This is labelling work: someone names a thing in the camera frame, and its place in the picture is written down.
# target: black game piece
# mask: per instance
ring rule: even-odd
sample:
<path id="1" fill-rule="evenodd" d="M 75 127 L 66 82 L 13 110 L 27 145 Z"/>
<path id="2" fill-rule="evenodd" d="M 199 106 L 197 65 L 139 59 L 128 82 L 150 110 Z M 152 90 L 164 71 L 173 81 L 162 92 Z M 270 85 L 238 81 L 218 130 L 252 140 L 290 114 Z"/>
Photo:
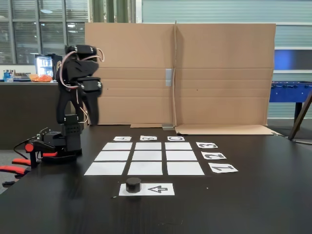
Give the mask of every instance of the black game piece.
<path id="1" fill-rule="evenodd" d="M 141 191 L 141 179 L 129 178 L 126 180 L 126 190 L 129 193 L 138 193 Z"/>

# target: ceiling light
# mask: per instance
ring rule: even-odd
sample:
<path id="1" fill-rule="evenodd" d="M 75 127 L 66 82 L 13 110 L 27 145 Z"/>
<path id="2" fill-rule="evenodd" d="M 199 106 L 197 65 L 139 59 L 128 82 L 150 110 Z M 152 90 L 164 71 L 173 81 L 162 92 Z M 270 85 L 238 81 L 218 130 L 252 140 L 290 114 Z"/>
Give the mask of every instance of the ceiling light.
<path id="1" fill-rule="evenodd" d="M 53 13 L 53 11 L 50 11 L 50 10 L 44 10 L 44 9 L 42 9 L 42 10 L 40 10 L 42 13 L 45 13 L 45 14 L 51 14 L 51 13 Z"/>

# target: white paper square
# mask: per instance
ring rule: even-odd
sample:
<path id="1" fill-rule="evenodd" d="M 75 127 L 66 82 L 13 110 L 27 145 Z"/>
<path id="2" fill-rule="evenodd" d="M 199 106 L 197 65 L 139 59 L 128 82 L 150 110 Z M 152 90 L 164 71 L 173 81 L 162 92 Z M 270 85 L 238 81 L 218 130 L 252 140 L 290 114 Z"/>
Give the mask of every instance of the white paper square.
<path id="1" fill-rule="evenodd" d="M 205 175 L 198 162 L 167 162 L 170 176 L 203 176 Z"/>
<path id="2" fill-rule="evenodd" d="M 156 150 L 139 150 L 135 151 L 132 161 L 161 161 L 161 151 Z"/>
<path id="3" fill-rule="evenodd" d="M 116 136 L 114 141 L 130 141 L 131 136 Z"/>
<path id="4" fill-rule="evenodd" d="M 218 159 L 226 159 L 226 157 L 222 153 L 207 153 L 201 152 L 204 159 L 207 160 L 218 160 Z"/>
<path id="5" fill-rule="evenodd" d="M 102 150 L 131 150 L 132 142 L 107 143 Z"/>
<path id="6" fill-rule="evenodd" d="M 204 149 L 218 148 L 214 143 L 196 142 L 196 144 L 199 148 Z"/>
<path id="7" fill-rule="evenodd" d="M 166 150 L 192 150 L 188 142 L 165 142 Z"/>
<path id="8" fill-rule="evenodd" d="M 135 150 L 161 150 L 161 142 L 138 142 Z"/>
<path id="9" fill-rule="evenodd" d="M 119 196 L 168 196 L 175 195 L 172 183 L 141 183 L 141 191 L 127 192 L 126 184 L 120 185 Z"/>
<path id="10" fill-rule="evenodd" d="M 140 140 L 157 140 L 156 136 L 141 136 Z"/>
<path id="11" fill-rule="evenodd" d="M 162 175 L 161 162 L 131 162 L 129 176 Z"/>
<path id="12" fill-rule="evenodd" d="M 166 151 L 167 161 L 197 161 L 193 151 L 172 150 Z"/>
<path id="13" fill-rule="evenodd" d="M 182 136 L 169 136 L 168 140 L 169 141 L 185 141 L 184 137 Z"/>
<path id="14" fill-rule="evenodd" d="M 84 174 L 85 176 L 120 176 L 126 162 L 94 162 Z"/>
<path id="15" fill-rule="evenodd" d="M 228 172 L 238 172 L 238 170 L 231 164 L 224 163 L 208 163 L 211 170 L 215 173 L 228 173 Z"/>
<path id="16" fill-rule="evenodd" d="M 94 161 L 127 161 L 130 151 L 101 151 Z"/>

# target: counter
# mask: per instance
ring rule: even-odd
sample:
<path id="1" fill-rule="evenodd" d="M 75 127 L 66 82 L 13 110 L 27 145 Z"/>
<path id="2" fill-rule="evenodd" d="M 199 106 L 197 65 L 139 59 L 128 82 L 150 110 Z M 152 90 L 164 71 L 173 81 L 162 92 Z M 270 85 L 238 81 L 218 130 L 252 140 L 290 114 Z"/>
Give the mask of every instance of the counter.
<path id="1" fill-rule="evenodd" d="M 60 131 L 58 99 L 57 83 L 0 82 L 0 150 L 11 150 L 46 127 Z"/>

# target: cardboard sheet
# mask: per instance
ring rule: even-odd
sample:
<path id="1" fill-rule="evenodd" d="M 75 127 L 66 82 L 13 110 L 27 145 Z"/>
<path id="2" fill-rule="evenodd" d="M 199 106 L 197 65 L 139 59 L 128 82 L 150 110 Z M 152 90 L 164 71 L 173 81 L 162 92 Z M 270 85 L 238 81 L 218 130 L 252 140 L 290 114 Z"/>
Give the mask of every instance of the cardboard sheet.
<path id="1" fill-rule="evenodd" d="M 274 24 L 177 24 L 176 131 L 250 134 L 251 128 L 230 125 L 265 125 L 274 36 Z M 254 134 L 263 134 L 260 129 L 253 128 Z"/>
<path id="2" fill-rule="evenodd" d="M 280 135 L 262 125 L 247 124 L 182 124 L 175 131 L 186 135 Z"/>
<path id="3" fill-rule="evenodd" d="M 131 124 L 130 128 L 161 128 L 160 123 L 134 123 Z"/>
<path id="4" fill-rule="evenodd" d="M 94 75 L 103 84 L 100 124 L 269 134 L 261 125 L 267 121 L 275 24 L 87 23 L 85 32 L 86 44 L 105 54 Z"/>

